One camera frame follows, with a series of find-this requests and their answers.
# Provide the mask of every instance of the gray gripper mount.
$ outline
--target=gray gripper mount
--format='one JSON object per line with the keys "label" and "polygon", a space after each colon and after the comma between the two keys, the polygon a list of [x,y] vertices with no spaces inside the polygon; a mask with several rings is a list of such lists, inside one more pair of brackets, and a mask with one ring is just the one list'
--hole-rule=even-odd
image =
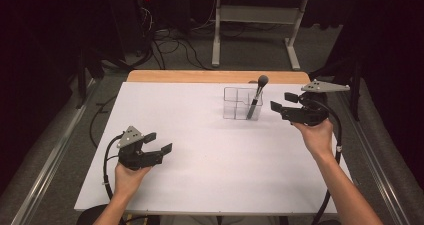
{"label": "gray gripper mount", "polygon": [[350,87],[348,85],[343,86],[339,84],[321,82],[315,79],[313,82],[310,82],[306,84],[305,86],[303,86],[301,90],[305,92],[315,92],[315,93],[341,92],[341,91],[349,91]]}
{"label": "gray gripper mount", "polygon": [[121,140],[119,140],[117,147],[123,148],[143,138],[144,136],[141,134],[141,132],[139,132],[135,127],[129,126],[127,131],[125,131],[124,135],[122,136]]}

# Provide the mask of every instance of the acrylic organizer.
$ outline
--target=acrylic organizer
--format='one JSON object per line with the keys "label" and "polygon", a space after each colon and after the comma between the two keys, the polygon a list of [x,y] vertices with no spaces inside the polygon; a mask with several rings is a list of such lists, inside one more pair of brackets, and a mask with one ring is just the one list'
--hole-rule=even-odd
{"label": "acrylic organizer", "polygon": [[[256,89],[253,88],[224,88],[224,118],[236,120],[257,121],[262,108],[262,93],[258,97],[256,105],[252,105]],[[249,111],[253,109],[250,119],[247,118]]]}

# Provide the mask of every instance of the white metal stand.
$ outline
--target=white metal stand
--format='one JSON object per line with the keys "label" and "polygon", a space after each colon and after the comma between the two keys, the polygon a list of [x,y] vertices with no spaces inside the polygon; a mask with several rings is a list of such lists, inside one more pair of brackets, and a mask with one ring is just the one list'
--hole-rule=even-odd
{"label": "white metal stand", "polygon": [[292,24],[293,32],[290,38],[285,39],[285,47],[289,55],[293,70],[300,70],[299,61],[294,51],[294,41],[305,13],[307,0],[302,0],[299,8],[253,7],[221,5],[221,0],[216,0],[215,36],[212,51],[212,66],[219,67],[221,39],[221,21],[256,22],[272,24]]}

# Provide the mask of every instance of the human hand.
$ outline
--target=human hand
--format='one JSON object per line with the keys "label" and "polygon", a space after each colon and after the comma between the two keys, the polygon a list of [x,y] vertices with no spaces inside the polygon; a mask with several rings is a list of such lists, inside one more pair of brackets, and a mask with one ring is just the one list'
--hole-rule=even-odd
{"label": "human hand", "polygon": [[115,167],[115,192],[114,196],[119,196],[129,201],[141,184],[144,176],[152,167],[145,167],[137,171],[126,168],[118,162]]}
{"label": "human hand", "polygon": [[302,133],[303,141],[315,160],[326,156],[333,156],[331,150],[333,124],[325,119],[318,125],[307,126],[301,123],[292,123]]}

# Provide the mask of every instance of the gray floor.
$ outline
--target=gray floor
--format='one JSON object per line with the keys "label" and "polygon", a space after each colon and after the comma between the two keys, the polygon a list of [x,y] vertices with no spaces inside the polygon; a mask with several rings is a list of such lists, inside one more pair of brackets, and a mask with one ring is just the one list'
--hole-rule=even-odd
{"label": "gray floor", "polygon": [[[287,54],[283,49],[283,36],[281,35],[288,34],[290,30],[287,27],[266,29],[270,25],[266,27],[252,24],[251,26],[254,29],[246,29],[244,33],[237,37],[233,36],[239,33],[240,27],[232,25],[223,29],[223,34],[226,36],[222,37],[221,66],[217,70],[291,70]],[[322,31],[314,26],[300,30],[295,49],[303,71],[314,71],[325,64],[340,29],[330,28]],[[208,30],[199,32],[203,34],[193,32],[187,39],[195,48],[198,60],[204,66],[209,67],[213,36],[208,33]],[[158,36],[163,37],[166,34],[167,32],[164,31]],[[173,36],[182,37],[182,35],[176,34],[173,34]],[[161,41],[158,41],[163,53],[173,51],[178,44],[169,37],[164,38],[163,41],[167,42],[162,44]],[[180,44],[176,51],[163,55],[166,68],[199,69],[188,62],[188,59],[190,59],[192,63],[198,64],[189,45],[182,40],[180,42],[187,46],[188,55]],[[134,61],[135,59],[131,54],[128,56],[129,61]],[[158,69],[158,64],[152,58],[138,68]],[[41,194],[40,197],[42,199],[35,204],[36,209],[30,214],[30,219],[27,223],[76,223],[80,213],[76,212],[73,206],[95,152],[95,148],[90,141],[89,128],[95,113],[99,109],[96,103],[104,103],[117,94],[126,76],[127,74],[121,71],[106,70],[105,78],[95,82],[97,89],[93,97],[86,103],[86,110],[69,139],[65,156],[55,171],[53,179],[46,184],[48,189],[45,194]],[[72,86],[74,91],[76,91],[76,82]],[[370,169],[372,164],[368,162],[366,151],[360,145],[361,137],[358,136],[358,131],[352,125],[351,117],[344,110],[343,97],[344,95],[331,94],[329,104],[337,111],[342,120],[344,157],[351,175],[383,222],[385,224],[400,224],[397,222],[399,219],[396,219],[396,214],[402,214],[402,211],[391,211],[388,205],[390,205],[389,203],[392,200],[388,201],[382,196],[381,186],[376,184],[378,174],[376,175],[373,169]],[[76,113],[77,98],[77,93],[75,92],[67,105],[40,136],[37,143],[34,144],[13,181],[1,197],[0,224],[10,224],[12,222],[49,154],[56,148],[68,124],[72,121]],[[104,110],[111,111],[112,108],[113,102],[108,104]],[[367,93],[366,84],[362,84],[359,109],[360,124],[367,132],[367,139],[375,145],[374,148],[375,153],[378,154],[379,165],[385,170],[385,175],[397,195],[396,198],[400,206],[405,210],[405,216],[409,219],[410,224],[424,224],[423,215],[421,214],[424,208],[422,190],[414,183],[412,175],[391,143],[384,126],[382,126],[378,112],[375,110],[372,99]],[[100,140],[109,114],[101,113],[94,120],[92,134],[95,141]],[[309,224],[311,220],[311,216],[291,217],[290,224]]]}

